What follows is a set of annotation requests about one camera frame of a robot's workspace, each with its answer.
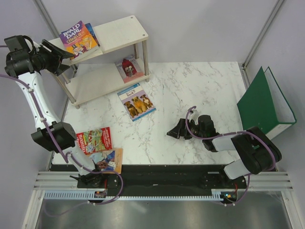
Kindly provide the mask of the Roald Dahl purple book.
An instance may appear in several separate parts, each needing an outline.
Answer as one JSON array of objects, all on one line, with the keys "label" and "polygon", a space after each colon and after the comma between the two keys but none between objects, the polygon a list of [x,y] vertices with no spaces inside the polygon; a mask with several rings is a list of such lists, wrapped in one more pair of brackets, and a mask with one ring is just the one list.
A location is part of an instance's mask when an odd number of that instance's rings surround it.
[{"label": "Roald Dahl purple book", "polygon": [[60,39],[66,51],[74,54],[74,57],[70,58],[72,62],[81,60],[99,49],[82,21],[61,32]]}]

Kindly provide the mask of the Jane Eyre blue book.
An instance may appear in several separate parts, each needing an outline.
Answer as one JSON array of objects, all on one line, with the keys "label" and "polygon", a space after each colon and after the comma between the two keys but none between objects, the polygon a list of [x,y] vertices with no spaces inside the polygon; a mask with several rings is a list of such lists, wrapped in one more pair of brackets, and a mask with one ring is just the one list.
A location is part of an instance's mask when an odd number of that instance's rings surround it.
[{"label": "Jane Eyre blue book", "polygon": [[94,29],[91,26],[90,23],[85,24],[86,28],[88,29],[88,31],[90,32],[91,36],[94,38],[95,42],[97,43],[98,47],[100,47],[100,43],[95,35]]}]

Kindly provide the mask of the dog picture book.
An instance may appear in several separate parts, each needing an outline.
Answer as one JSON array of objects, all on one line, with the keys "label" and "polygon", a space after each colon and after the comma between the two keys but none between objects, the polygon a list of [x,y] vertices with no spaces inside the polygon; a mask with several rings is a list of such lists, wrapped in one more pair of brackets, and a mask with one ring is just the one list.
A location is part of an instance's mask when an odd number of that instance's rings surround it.
[{"label": "dog picture book", "polygon": [[156,110],[142,86],[137,83],[117,93],[132,121]]}]

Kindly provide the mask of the red Treehouse book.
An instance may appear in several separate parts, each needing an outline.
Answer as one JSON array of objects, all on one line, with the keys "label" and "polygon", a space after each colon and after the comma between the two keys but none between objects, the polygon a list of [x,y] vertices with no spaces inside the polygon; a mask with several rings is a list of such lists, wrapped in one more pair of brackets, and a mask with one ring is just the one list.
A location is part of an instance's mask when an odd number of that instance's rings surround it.
[{"label": "red Treehouse book", "polygon": [[112,149],[111,130],[109,127],[76,134],[77,144],[85,155]]}]

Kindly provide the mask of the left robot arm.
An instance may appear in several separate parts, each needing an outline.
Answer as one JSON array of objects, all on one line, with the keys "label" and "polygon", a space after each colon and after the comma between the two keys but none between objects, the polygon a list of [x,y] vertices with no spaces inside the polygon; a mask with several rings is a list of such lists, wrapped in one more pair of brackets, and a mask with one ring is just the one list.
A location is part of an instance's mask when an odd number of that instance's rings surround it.
[{"label": "left robot arm", "polygon": [[11,36],[4,41],[10,51],[6,56],[4,77],[16,82],[30,106],[36,128],[31,134],[33,141],[48,151],[59,153],[66,163],[73,163],[79,172],[76,180],[101,187],[104,175],[77,145],[73,127],[55,114],[43,87],[41,71],[59,76],[69,68],[62,61],[72,54],[47,40],[36,44],[25,35]]}]

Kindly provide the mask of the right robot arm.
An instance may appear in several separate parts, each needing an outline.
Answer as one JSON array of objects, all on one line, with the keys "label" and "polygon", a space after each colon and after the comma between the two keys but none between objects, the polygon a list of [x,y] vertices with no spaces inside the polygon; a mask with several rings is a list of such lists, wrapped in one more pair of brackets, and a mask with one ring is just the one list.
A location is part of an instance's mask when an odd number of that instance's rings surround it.
[{"label": "right robot arm", "polygon": [[279,149],[258,127],[222,136],[216,131],[209,115],[199,116],[197,124],[192,119],[181,118],[167,135],[176,139],[183,137],[185,140],[200,138],[204,147],[211,152],[237,151],[240,158],[227,164],[218,176],[219,184],[225,188],[233,185],[238,177],[274,169],[275,164],[282,159]]}]

